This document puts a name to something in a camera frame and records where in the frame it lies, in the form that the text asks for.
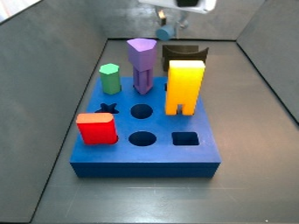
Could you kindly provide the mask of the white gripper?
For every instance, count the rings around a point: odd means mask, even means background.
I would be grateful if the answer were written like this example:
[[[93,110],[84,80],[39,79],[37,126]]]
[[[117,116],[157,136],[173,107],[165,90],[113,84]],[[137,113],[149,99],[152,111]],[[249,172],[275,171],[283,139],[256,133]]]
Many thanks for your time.
[[[209,13],[216,6],[217,0],[185,0],[184,4],[179,4],[179,0],[137,0],[143,4],[151,4],[153,6],[160,6],[155,8],[156,16],[157,16],[157,23],[160,26],[165,25],[165,15],[164,15],[164,8],[171,8],[176,10],[181,10],[180,16],[175,22],[175,37],[180,37],[180,33],[188,28],[188,16],[189,12],[196,12],[200,14]]]

